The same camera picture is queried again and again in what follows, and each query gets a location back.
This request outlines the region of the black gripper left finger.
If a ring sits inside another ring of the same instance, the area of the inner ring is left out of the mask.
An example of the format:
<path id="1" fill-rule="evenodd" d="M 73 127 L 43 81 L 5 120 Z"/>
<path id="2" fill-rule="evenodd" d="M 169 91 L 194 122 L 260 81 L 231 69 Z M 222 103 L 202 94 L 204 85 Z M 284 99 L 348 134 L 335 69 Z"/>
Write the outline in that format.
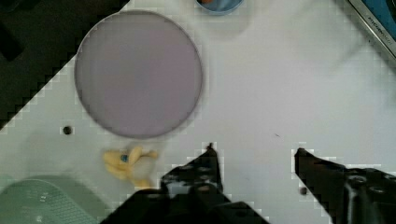
<path id="1" fill-rule="evenodd" d="M 223 192 L 219 168 L 219 157 L 212 143 L 205 152 L 194 160 L 173 168 L 161 178 L 161 189 L 171 198 L 179 194 L 188 194 L 194 186 L 212 185 Z"/>

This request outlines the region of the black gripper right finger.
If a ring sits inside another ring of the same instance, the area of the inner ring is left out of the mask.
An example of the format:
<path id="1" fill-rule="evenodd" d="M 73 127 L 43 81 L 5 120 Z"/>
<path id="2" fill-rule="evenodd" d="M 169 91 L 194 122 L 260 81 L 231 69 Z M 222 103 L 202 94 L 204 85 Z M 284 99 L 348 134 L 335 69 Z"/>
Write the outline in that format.
<path id="1" fill-rule="evenodd" d="M 394 175 L 375 168 L 347 168 L 303 148 L 294 154 L 294 169 L 332 224 L 396 224 Z"/>

